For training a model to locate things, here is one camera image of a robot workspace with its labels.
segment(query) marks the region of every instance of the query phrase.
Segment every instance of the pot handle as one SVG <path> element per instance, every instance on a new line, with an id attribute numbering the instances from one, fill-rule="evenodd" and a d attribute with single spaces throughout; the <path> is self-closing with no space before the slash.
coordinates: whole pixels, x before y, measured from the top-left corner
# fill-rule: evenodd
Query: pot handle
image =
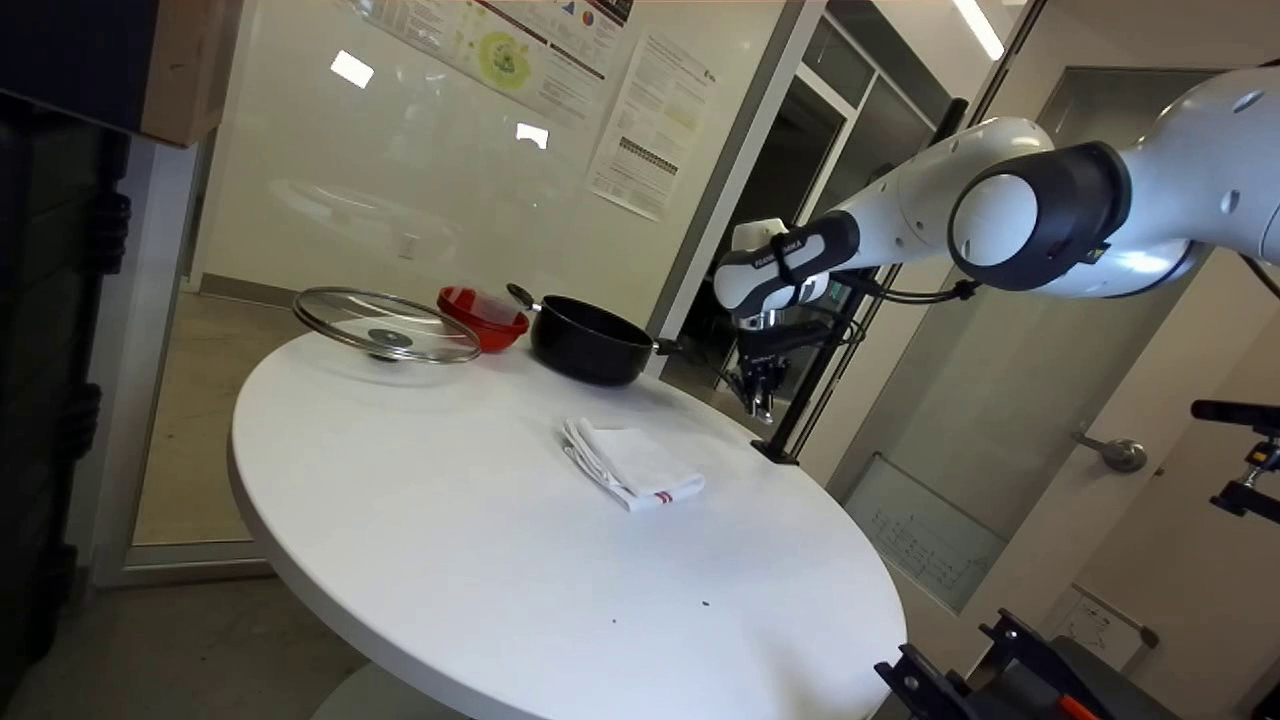
<path id="1" fill-rule="evenodd" d="M 516 297 L 516 304 L 540 310 L 540 298 L 525 284 L 508 284 L 508 297 Z"/>

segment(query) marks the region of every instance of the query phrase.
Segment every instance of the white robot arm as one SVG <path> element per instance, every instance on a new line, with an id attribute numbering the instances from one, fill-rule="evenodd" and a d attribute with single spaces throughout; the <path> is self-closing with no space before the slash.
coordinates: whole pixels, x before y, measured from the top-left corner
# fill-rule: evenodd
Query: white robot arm
<path id="1" fill-rule="evenodd" d="M 987 288 L 1133 297 L 1185 277 L 1194 249 L 1280 258 L 1280 68 L 1244 68 L 1169 105 L 1137 149 L 987 119 L 910 155 L 815 222 L 741 222 L 717 298 L 760 328 L 827 270 L 951 257 Z"/>

